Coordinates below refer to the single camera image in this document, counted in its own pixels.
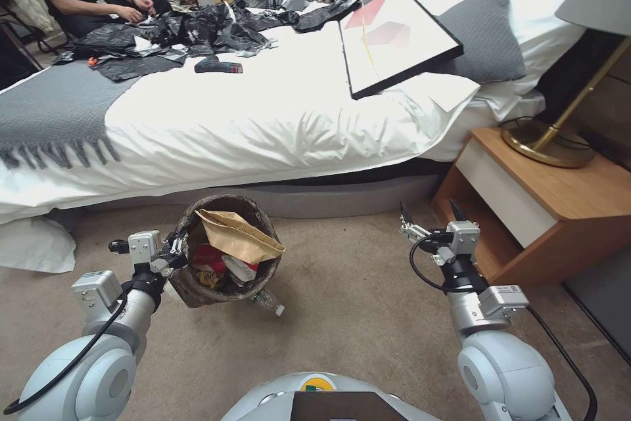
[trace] gray pillow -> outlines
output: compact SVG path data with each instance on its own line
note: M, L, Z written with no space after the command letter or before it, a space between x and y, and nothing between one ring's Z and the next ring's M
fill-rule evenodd
M438 21L462 42L464 55L433 72L464 76L476 83L526 76L524 57L508 22L510 0L464 0Z

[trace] white drawer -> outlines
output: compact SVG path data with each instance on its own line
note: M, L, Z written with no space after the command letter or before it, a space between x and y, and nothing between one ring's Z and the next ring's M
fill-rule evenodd
M557 223L476 140L467 143L456 166L522 246Z

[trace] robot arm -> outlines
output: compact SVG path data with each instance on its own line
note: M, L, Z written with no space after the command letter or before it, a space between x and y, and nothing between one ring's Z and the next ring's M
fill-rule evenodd
M159 233L116 241L130 253L134 274L121 285L111 270L84 274L73 293L87 312L83 337L50 354L35 370L19 403L5 410L20 421L113 421L127 405L136 366L145 352L151 315L160 305L166 277L185 264L181 240L158 252Z
M510 315L528 306L517 285L489 286L479 276L473 257L480 236L476 223L467 220L452 203L457 221L445 231L428 231L411 222L402 205L400 232L414 242L410 263L426 282L443 290L462 341L458 370L485 419L570 420L554 390L554 377L544 358L531 346L504 332ZM428 281L416 267L417 248L430 252L445 283Z
M478 275L473 252L480 230L455 206L454 215L457 220L445 231L428 231L413 224L403 207L401 233L414 242L409 255L414 271L425 282L441 289L450 301L452 322L462 341L458 369L467 389L489 421L570 420L543 357L504 332L511 324L509 316L526 307L528 300L518 286L489 286ZM134 234L127 242L113 242L110 250L131 254L132 280L120 285L112 271L101 271L86 273L73 285L80 305L88 314L83 337L48 356L29 379L20 400L12 403L5 414L18 412L20 421L117 419L129 400L136 366L145 350L151 315L160 305L166 277L173 268L186 264L182 252L185 239L186 236L173 239L171 244L165 242L161 251L158 251L158 231ZM445 277L443 285L431 282L416 267L413 257L418 248L433 255ZM542 323L534 310L528 310ZM593 390L549 329L545 325L544 328L588 389L590 408L585 419L593 420L596 416ZM263 412L269 419L289 419L289 415L279 416L279 407L287 404L289 393L304 381L298 380L296 385L283 379L274 382L278 386L271 392L273 399L261 398L255 390L254 398L246 395L224 419L267 419L258 417ZM377 388L336 376L338 379L343 381L341 390L380 393L382 399L396 405L398 412L409 420L431 418ZM270 386L261 386L261 393L269 395ZM286 413L291 413L291 404L285 406Z

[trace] person's hand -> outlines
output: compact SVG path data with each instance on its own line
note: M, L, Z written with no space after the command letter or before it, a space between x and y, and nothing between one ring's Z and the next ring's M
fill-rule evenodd
M145 19L145 17L133 7L116 6L114 14L122 17L128 22L131 22L132 24L137 24Z
M133 0L133 4L141 11L148 12L151 15L156 14L156 9L153 7L152 0Z

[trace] white duvet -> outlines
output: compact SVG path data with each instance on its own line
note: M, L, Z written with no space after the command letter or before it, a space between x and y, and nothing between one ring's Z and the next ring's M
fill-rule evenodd
M52 208L403 162L440 142L479 88L422 74L355 101L336 22L302 35L290 27L264 33L279 47L252 58L221 55L241 62L244 74L196 74L200 59L190 58L118 98L105 123L120 162L0 167L0 223ZM429 158L452 160L458 148Z

